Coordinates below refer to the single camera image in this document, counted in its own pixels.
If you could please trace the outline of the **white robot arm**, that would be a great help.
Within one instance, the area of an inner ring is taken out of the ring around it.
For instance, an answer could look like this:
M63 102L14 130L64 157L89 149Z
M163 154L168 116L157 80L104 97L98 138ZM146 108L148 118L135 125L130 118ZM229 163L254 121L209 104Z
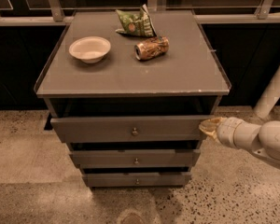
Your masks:
M280 65L259 98L254 112L267 118L280 98ZM201 122L199 129L222 146L242 149L280 169L280 121L253 124L236 117L215 117Z

